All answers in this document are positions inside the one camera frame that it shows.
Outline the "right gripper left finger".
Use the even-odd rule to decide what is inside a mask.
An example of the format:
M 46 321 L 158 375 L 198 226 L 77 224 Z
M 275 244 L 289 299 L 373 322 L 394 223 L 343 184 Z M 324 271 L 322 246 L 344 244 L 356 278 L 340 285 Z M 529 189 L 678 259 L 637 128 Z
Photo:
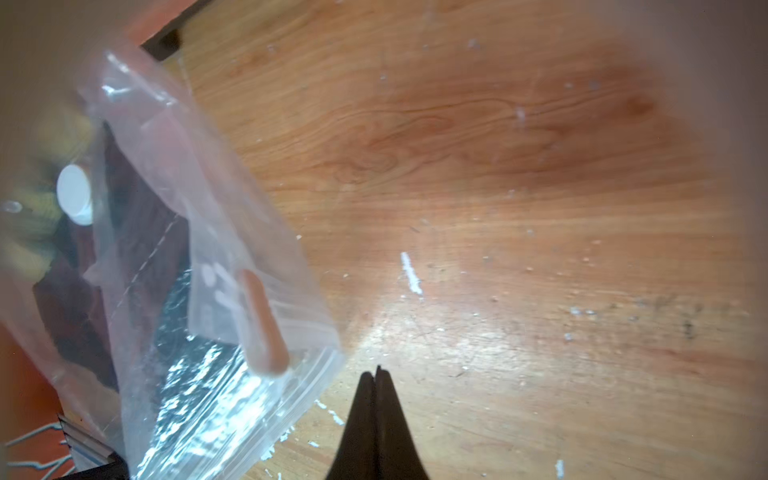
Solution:
M 327 479 L 377 478 L 375 378 L 364 372 L 358 382 L 346 426 Z

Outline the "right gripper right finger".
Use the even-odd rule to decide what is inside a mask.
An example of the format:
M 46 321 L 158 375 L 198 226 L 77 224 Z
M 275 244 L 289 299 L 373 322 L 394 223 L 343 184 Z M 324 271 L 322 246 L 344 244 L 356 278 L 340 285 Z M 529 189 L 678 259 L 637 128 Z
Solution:
M 428 479 L 390 372 L 375 373 L 376 470 L 378 479 Z

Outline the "clear plastic vacuum bag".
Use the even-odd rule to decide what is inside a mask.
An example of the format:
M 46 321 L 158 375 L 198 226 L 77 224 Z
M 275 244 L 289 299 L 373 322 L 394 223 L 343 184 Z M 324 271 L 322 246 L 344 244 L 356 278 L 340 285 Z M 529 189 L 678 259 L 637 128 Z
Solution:
M 275 446 L 342 364 L 338 330 L 291 229 L 192 97 L 142 49 L 95 55 L 39 116 L 89 118 L 86 154 L 56 181 L 63 219 L 105 246 L 104 138 L 188 223 L 189 265 L 146 347 L 108 325 L 118 388 L 64 360 L 32 288 L 1 266 L 1 318 L 87 433 L 132 479 L 238 479 Z

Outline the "yellow black plaid shirt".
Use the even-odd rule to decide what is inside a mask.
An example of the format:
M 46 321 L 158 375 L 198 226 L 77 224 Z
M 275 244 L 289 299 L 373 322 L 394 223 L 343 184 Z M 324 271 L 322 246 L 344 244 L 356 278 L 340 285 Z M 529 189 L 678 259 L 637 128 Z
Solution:
M 50 269 L 63 218 L 56 181 L 86 154 L 92 137 L 92 121 L 74 110 L 50 113 L 38 123 L 20 170 L 1 195 L 1 266 L 13 275 L 35 283 Z

